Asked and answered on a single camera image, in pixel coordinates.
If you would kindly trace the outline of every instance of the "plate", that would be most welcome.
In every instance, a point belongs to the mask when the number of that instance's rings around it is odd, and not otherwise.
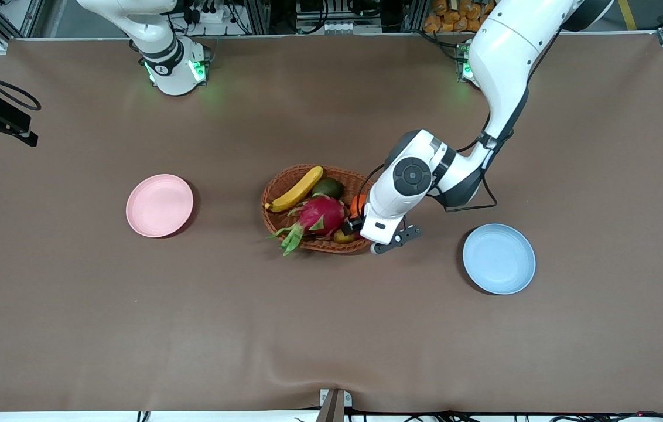
[[[193,192],[184,179],[158,174],[145,179],[131,192],[126,219],[134,232],[163,237],[183,227],[193,211]]]
[[[513,227],[485,224],[467,237],[462,252],[470,278],[493,294],[514,294],[535,275],[535,252]]]

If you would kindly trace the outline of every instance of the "avocado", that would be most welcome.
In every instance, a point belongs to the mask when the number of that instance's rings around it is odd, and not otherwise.
[[[344,186],[337,180],[332,179],[331,177],[326,177],[319,180],[319,182],[313,185],[313,190],[311,190],[311,195],[316,196],[318,194],[326,195],[330,198],[339,199],[342,198],[344,192]]]

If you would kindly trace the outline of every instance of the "pink plate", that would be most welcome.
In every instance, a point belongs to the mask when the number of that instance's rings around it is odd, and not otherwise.
[[[126,203],[126,219],[134,232],[163,237],[181,228],[193,210],[189,184],[172,174],[158,174],[141,182]]]

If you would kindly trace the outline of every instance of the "brown tablecloth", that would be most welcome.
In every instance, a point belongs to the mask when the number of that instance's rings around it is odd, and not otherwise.
[[[663,49],[562,36],[488,175],[498,208],[446,214],[384,256],[266,240],[259,195],[300,162],[367,173],[399,136],[453,147],[481,94],[417,37],[224,40],[169,98],[123,42],[13,42],[31,149],[0,136],[0,410],[288,409],[343,387],[368,411],[663,411]],[[128,227],[156,173],[189,180],[181,235]],[[480,196],[479,201],[487,200]],[[474,290],[460,244],[502,222],[537,274]]]

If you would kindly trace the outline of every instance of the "pile of potatoes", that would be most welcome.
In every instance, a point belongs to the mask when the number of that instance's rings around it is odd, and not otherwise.
[[[433,0],[433,14],[425,19],[423,31],[477,32],[485,17],[495,8],[495,0],[457,0],[458,10],[449,7],[449,0]]]

